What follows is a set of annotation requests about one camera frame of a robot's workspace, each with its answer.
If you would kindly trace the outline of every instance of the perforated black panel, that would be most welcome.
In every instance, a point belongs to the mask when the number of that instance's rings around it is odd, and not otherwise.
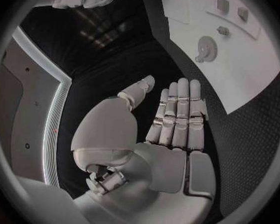
[[[144,0],[144,4],[154,37],[185,77],[202,85],[220,164],[218,202],[226,216],[253,192],[274,157],[280,139],[280,74],[257,97],[227,115],[204,75],[169,39],[161,0]]]

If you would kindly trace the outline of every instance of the white light strip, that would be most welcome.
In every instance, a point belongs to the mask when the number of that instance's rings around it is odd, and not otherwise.
[[[36,64],[60,82],[50,105],[42,140],[42,172],[44,182],[48,185],[59,187],[56,164],[57,137],[63,107],[72,80],[45,56],[21,28],[18,27],[15,30],[13,38]]]

